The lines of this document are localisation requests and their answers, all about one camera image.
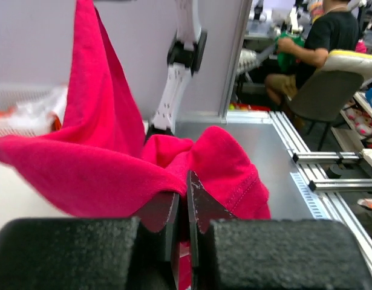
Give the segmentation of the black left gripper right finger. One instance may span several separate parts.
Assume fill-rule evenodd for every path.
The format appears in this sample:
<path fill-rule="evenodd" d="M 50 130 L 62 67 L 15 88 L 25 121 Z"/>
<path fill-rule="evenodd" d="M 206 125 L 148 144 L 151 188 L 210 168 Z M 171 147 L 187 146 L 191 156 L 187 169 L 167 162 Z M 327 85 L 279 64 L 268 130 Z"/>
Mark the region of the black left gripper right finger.
<path fill-rule="evenodd" d="M 237 217 L 207 192 L 194 171 L 187 175 L 187 206 L 191 242 L 191 288 L 214 289 L 218 274 L 217 249 L 212 221 Z"/>

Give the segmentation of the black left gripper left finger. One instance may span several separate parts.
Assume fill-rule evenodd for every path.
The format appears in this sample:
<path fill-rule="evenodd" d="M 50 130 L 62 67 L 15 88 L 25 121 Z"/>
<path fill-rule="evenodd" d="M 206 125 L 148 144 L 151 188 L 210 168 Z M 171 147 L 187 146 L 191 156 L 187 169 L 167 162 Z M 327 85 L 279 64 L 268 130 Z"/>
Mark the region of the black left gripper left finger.
<path fill-rule="evenodd" d="M 164 192 L 134 213 L 140 219 L 140 289 L 178 289 L 179 206 L 178 194 Z"/>

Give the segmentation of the magenta t shirt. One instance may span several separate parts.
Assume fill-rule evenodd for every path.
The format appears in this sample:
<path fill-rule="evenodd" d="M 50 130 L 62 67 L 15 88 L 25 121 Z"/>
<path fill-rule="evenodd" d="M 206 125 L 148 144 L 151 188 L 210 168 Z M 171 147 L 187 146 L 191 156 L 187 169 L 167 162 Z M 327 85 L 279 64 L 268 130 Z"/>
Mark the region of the magenta t shirt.
<path fill-rule="evenodd" d="M 194 171 L 240 219 L 270 219 L 269 192 L 224 129 L 197 141 L 145 140 L 142 116 L 92 1 L 77 1 L 62 127 L 0 138 L 12 166 L 71 219 L 20 219 L 0 230 L 0 289 L 140 289 L 134 213 L 158 193 L 186 200 Z"/>

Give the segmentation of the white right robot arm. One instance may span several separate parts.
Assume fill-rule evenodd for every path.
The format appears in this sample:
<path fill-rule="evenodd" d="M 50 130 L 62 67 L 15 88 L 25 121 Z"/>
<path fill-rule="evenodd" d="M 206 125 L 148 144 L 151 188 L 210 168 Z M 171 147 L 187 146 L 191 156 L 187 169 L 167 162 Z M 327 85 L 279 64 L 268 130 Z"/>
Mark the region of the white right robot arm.
<path fill-rule="evenodd" d="M 202 29 L 197 0 L 177 0 L 177 31 L 167 54 L 168 75 L 154 116 L 148 123 L 145 140 L 153 135 L 175 135 L 181 100 L 194 74 L 199 72 L 207 41 Z"/>

